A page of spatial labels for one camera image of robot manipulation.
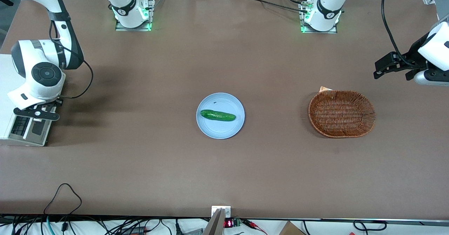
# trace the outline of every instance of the wicker basket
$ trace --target wicker basket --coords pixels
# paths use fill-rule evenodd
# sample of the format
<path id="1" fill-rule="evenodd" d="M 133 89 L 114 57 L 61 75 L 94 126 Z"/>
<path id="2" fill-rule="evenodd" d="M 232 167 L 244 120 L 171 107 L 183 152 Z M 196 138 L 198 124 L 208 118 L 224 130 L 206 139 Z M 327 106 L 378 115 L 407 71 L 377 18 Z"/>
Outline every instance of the wicker basket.
<path id="1" fill-rule="evenodd" d="M 374 127 L 373 105 L 362 94 L 350 90 L 322 91 L 310 101 L 313 127 L 327 137 L 359 137 Z"/>

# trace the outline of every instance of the metal base plate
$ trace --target metal base plate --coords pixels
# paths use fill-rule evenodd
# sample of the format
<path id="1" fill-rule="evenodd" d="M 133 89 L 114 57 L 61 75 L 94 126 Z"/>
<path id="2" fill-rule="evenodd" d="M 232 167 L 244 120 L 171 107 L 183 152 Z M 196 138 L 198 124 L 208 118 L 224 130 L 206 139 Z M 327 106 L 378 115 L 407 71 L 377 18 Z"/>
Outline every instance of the metal base plate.
<path id="1" fill-rule="evenodd" d="M 305 8 L 301 4 L 298 4 L 298 8 L 309 11 L 307 8 Z M 330 29 L 329 31 L 325 31 L 325 32 L 320 32 L 320 31 L 313 29 L 308 23 L 304 22 L 305 16 L 307 16 L 309 13 L 302 13 L 302 12 L 299 12 L 299 13 L 300 13 L 300 24 L 301 24 L 301 32 L 302 33 L 328 33 L 328 34 L 337 33 L 337 25 L 334 25 L 334 27 L 332 27 L 332 29 Z"/>
<path id="2" fill-rule="evenodd" d="M 149 31 L 151 31 L 151 26 L 153 24 L 154 4 L 155 4 L 155 0 L 148 0 L 148 6 L 144 6 L 144 7 L 148 7 L 149 10 L 142 9 L 143 15 L 148 16 L 148 19 L 145 22 L 143 22 L 141 25 L 139 25 L 138 27 L 135 27 L 135 28 L 126 28 L 126 27 L 122 26 L 122 24 L 120 24 L 119 21 L 117 20 L 117 23 L 115 24 L 115 30 L 121 31 L 121 32 L 149 32 Z"/>

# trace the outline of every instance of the white floor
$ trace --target white floor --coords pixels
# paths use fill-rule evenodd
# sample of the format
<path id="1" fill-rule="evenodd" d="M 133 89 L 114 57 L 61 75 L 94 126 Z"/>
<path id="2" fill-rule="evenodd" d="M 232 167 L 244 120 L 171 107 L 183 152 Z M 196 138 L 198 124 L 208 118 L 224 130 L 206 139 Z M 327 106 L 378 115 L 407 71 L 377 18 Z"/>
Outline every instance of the white floor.
<path id="1" fill-rule="evenodd" d="M 264 229 L 268 235 L 279 235 L 286 221 L 276 220 L 252 220 L 260 228 Z M 176 234 L 175 219 L 164 219 L 164 224 L 167 225 L 172 235 Z M 107 221 L 105 222 L 108 228 L 120 225 L 119 221 Z M 146 227 L 152 229 L 158 220 L 151 220 Z M 293 221 L 300 230 L 304 233 L 303 223 L 301 221 Z M 356 230 L 351 222 L 306 222 L 310 235 L 349 235 L 353 232 L 355 235 L 366 235 L 365 232 Z M 51 227 L 55 235 L 61 235 L 62 222 L 51 223 Z M 204 229 L 207 226 L 207 222 L 202 219 L 179 219 L 179 225 L 183 233 L 194 231 L 197 229 Z M 366 224 L 367 228 L 380 228 L 383 225 L 378 224 Z M 105 235 L 106 231 L 98 223 L 93 221 L 79 221 L 72 222 L 72 227 L 76 235 Z M 0 234 L 11 234 L 12 225 L 0 227 Z M 235 235 L 240 232 L 244 232 L 244 235 L 264 235 L 262 232 L 250 229 L 246 226 L 226 228 L 224 235 Z M 35 223 L 28 231 L 29 235 L 42 235 L 40 231 L 40 223 Z M 170 235 L 168 229 L 163 226 L 157 226 L 153 231 L 147 233 L 147 235 Z M 46 223 L 43 223 L 43 235 L 51 235 Z M 73 232 L 69 229 L 65 232 L 65 235 L 73 235 Z M 420 226 L 420 225 L 393 225 L 389 224 L 383 231 L 370 231 L 369 235 L 449 235 L 449 227 L 438 226 Z"/>

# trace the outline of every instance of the plug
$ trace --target plug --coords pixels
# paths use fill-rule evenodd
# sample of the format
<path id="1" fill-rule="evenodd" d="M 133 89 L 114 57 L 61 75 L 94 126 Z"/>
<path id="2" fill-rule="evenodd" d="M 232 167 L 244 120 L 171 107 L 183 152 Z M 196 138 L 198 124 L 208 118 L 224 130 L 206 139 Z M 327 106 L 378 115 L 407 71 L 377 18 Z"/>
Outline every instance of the plug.
<path id="1" fill-rule="evenodd" d="M 17 232 L 14 232 L 14 235 L 20 235 L 22 233 L 22 228 L 19 228 Z"/>
<path id="2" fill-rule="evenodd" d="M 181 231 L 181 228 L 179 227 L 178 219 L 176 219 L 175 226 L 176 226 L 176 235 L 184 235 L 184 233 L 182 233 L 182 231 Z"/>
<path id="3" fill-rule="evenodd" d="M 63 224 L 62 224 L 62 226 L 61 226 L 61 231 L 62 232 L 64 232 L 64 231 L 66 231 L 67 230 L 67 223 L 66 222 L 64 222 Z"/>

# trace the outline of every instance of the plate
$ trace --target plate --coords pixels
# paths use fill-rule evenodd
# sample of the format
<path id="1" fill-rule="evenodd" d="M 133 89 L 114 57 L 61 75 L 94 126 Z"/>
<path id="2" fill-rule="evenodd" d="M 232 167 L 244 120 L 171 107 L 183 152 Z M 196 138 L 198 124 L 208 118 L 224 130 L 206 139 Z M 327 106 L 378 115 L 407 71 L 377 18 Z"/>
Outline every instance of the plate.
<path id="1" fill-rule="evenodd" d="M 209 120 L 201 116 L 201 110 L 215 110 L 235 115 L 231 122 Z M 245 122 L 245 110 L 242 103 L 228 93 L 215 93 L 207 96 L 197 109 L 197 123 L 200 130 L 213 139 L 228 139 L 237 134 Z"/>

